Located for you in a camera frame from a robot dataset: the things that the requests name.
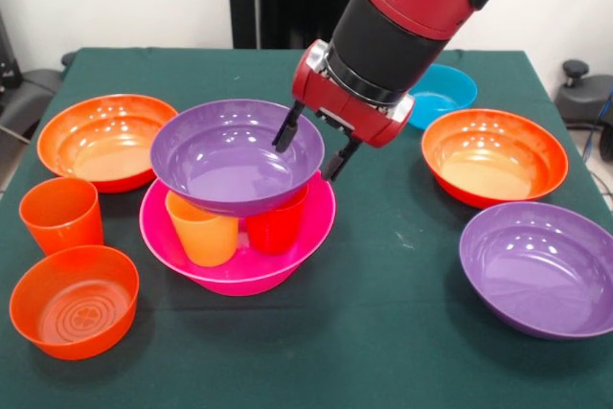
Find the bowl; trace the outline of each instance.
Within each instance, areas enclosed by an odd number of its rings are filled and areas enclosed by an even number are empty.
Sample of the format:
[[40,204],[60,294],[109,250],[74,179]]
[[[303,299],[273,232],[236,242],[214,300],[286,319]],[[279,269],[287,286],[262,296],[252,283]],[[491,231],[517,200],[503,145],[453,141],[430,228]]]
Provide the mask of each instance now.
[[138,271],[124,253],[75,246],[36,263],[19,280],[11,295],[11,321],[50,356],[90,358],[127,333],[138,290]]
[[257,251],[250,245],[244,219],[241,219],[235,255],[222,265],[202,267],[190,261],[174,232],[164,206],[169,190],[156,180],[143,199],[140,224],[145,244],[169,269],[225,296],[254,296],[285,282],[323,244],[336,213],[332,187],[318,171],[308,181],[305,224],[288,250],[274,256]]
[[469,108],[477,98],[477,85],[458,69],[432,64],[409,94],[415,98],[409,124],[426,129],[441,115]]
[[144,95],[79,102],[44,126],[38,158],[54,174],[90,181],[101,193],[137,189],[155,177],[149,147],[176,114],[165,102]]
[[272,145],[289,109],[258,100],[206,102],[166,124],[151,146],[169,189],[210,213],[250,216],[285,203],[318,171],[321,134],[300,116],[289,148]]
[[479,296],[504,322],[545,339],[613,330],[613,238],[558,206],[507,203],[465,227],[460,260]]
[[443,189],[475,208],[536,200],[568,173],[566,152],[551,133],[500,110],[440,117],[423,133],[421,153]]

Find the orange bowl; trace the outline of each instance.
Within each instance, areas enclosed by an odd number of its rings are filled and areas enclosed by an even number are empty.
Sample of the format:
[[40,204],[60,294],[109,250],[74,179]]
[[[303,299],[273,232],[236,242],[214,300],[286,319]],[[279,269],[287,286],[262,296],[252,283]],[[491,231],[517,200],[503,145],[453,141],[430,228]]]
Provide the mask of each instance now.
[[149,148],[158,130],[177,115],[165,102],[143,95],[109,95],[79,102],[40,132],[38,158],[58,176],[92,182],[119,193],[154,178]]
[[50,356],[78,360],[119,342],[136,312],[139,275],[124,253],[75,246],[35,264],[14,288],[17,331]]
[[423,133],[421,153],[443,189],[475,208],[537,200],[568,174],[566,151],[551,133],[500,110],[440,117]]

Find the table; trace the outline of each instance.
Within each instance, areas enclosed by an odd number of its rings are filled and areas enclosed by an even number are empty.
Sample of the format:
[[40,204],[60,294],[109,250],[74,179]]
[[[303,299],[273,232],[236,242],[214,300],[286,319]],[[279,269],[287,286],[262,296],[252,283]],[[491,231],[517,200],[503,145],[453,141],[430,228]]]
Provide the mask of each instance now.
[[[291,103],[300,51],[85,49],[43,124],[107,93],[161,98],[178,110],[225,98]],[[556,108],[523,53],[448,51],[468,72],[476,106],[550,129],[570,173],[545,201],[613,229]],[[328,155],[344,142],[324,133]],[[11,290],[41,253],[17,206],[51,177],[29,147],[0,202],[0,401],[87,408],[526,408],[613,404],[613,337],[533,339],[477,299],[458,261],[475,210],[434,182],[407,126],[382,150],[364,147],[334,184],[338,214],[322,248],[276,290],[225,298],[169,271],[145,247],[137,215],[146,188],[105,195],[106,243],[135,261],[142,290],[133,328],[111,351],[81,362],[39,352],[12,328]]]

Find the orange cup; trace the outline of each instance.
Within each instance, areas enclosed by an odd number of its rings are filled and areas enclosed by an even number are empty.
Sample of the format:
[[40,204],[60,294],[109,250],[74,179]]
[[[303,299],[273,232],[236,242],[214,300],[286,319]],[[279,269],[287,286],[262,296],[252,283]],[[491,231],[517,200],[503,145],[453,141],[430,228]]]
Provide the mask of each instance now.
[[30,189],[19,216],[46,256],[84,244],[103,244],[98,191],[76,177],[58,177]]
[[172,192],[166,195],[166,210],[185,254],[196,265],[222,265],[236,253],[237,217],[207,213]]

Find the red robot arm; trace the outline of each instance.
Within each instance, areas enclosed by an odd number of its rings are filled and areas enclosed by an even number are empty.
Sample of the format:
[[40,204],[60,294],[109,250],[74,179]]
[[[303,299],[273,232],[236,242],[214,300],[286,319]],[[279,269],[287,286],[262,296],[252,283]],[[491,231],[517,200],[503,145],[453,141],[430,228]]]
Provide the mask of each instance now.
[[305,107],[349,137],[323,170],[334,180],[361,143],[381,148],[406,126],[408,90],[488,0],[350,0],[330,43],[315,41],[296,69],[273,145],[287,149]]

